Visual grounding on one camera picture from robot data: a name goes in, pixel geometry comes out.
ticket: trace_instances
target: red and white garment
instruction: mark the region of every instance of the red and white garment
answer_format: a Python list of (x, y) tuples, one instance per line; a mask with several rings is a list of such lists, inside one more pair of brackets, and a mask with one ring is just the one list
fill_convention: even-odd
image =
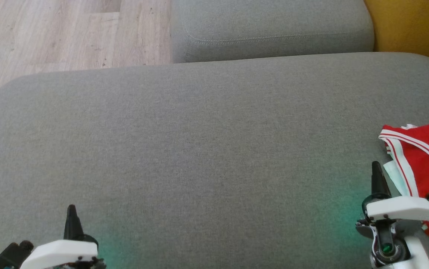
[(405, 191), (403, 195), (426, 197), (429, 193), (429, 125), (394, 128), (384, 126), (379, 138), (385, 141), (387, 153), (392, 156)]

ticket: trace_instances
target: couch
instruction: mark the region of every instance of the couch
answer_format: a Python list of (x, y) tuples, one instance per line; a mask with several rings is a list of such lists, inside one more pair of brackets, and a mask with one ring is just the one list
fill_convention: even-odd
[(109, 268), (368, 268), (354, 225), (388, 161), (377, 136), (407, 123), (429, 124), (429, 58), (410, 53), (18, 78), (0, 89), (0, 252), (60, 239), (72, 203)]

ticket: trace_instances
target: gray ottoman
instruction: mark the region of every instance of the gray ottoman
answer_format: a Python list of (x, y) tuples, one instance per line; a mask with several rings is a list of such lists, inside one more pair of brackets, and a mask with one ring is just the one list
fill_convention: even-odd
[(175, 63), (373, 49), (363, 0), (173, 0)]
[[(368, 268), (383, 124), (429, 124), (429, 58), (347, 53), (31, 75), (0, 89), (0, 252), (109, 268)], [(425, 240), (429, 250), (429, 240)]]

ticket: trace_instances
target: gray fabric surface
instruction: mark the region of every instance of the gray fabric surface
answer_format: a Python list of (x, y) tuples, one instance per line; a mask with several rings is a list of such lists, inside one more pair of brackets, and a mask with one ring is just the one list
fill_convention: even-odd
[(109, 268), (368, 268), (383, 124), (429, 124), (429, 58), (349, 53), (32, 75), (0, 90), (0, 252)]
[(363, 0), (173, 0), (175, 63), (373, 49)]

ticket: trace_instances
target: gray upholstery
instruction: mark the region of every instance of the gray upholstery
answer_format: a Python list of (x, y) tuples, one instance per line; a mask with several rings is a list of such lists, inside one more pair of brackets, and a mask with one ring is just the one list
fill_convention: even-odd
[(349, 53), (50, 73), (0, 89), (0, 251), (110, 268), (368, 268), (383, 124), (429, 124), (429, 58)]
[(173, 0), (175, 63), (373, 49), (363, 0)]

